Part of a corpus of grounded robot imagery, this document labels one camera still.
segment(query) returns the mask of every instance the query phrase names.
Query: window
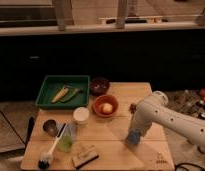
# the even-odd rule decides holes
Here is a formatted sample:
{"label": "window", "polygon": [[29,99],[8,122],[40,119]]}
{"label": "window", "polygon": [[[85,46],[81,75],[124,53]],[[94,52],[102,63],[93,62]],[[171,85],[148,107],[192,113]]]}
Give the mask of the window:
{"label": "window", "polygon": [[0,32],[23,27],[38,32],[42,26],[68,33],[198,25],[205,26],[205,0],[0,0]]}

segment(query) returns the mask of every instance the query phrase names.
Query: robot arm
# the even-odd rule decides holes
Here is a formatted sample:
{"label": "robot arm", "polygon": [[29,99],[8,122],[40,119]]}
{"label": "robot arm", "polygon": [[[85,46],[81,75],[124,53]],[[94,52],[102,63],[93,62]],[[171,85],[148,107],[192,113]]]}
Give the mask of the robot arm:
{"label": "robot arm", "polygon": [[140,136],[145,136],[152,122],[156,122],[205,148],[205,121],[170,110],[165,107],[167,103],[167,96],[160,91],[140,101],[131,119],[126,141],[138,144]]}

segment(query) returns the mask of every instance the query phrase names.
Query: cabinet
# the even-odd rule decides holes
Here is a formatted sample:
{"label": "cabinet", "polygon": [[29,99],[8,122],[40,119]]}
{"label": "cabinet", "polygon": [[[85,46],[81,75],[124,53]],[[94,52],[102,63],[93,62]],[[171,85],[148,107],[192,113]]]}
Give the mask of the cabinet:
{"label": "cabinet", "polygon": [[205,29],[0,37],[0,100],[35,99],[48,74],[205,86]]}

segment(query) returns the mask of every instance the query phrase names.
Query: scrub brush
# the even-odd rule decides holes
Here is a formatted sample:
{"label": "scrub brush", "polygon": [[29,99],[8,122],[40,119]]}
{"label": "scrub brush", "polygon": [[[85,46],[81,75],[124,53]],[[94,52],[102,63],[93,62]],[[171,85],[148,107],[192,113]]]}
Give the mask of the scrub brush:
{"label": "scrub brush", "polygon": [[62,128],[60,129],[59,133],[57,134],[57,136],[54,140],[54,143],[51,146],[51,148],[49,149],[49,151],[48,152],[43,152],[41,154],[40,160],[38,162],[38,167],[40,169],[44,170],[44,169],[47,169],[50,166],[50,164],[53,160],[53,151],[54,151],[57,143],[59,142],[60,138],[62,137],[65,128],[66,128],[66,123],[63,124]]}

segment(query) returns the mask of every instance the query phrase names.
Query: plastic container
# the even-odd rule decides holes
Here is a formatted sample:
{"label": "plastic container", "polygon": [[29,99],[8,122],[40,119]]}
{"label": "plastic container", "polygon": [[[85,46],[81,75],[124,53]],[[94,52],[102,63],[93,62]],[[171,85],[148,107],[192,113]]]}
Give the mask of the plastic container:
{"label": "plastic container", "polygon": [[85,124],[89,118],[90,112],[85,107],[78,107],[74,113],[73,118],[77,124]]}
{"label": "plastic container", "polygon": [[[42,83],[35,104],[42,109],[75,109],[80,106],[87,106],[89,102],[89,84],[90,77],[87,75],[48,75]],[[73,87],[69,89],[66,96],[72,93],[75,88],[81,91],[66,102],[52,103],[53,97],[64,85]]]}

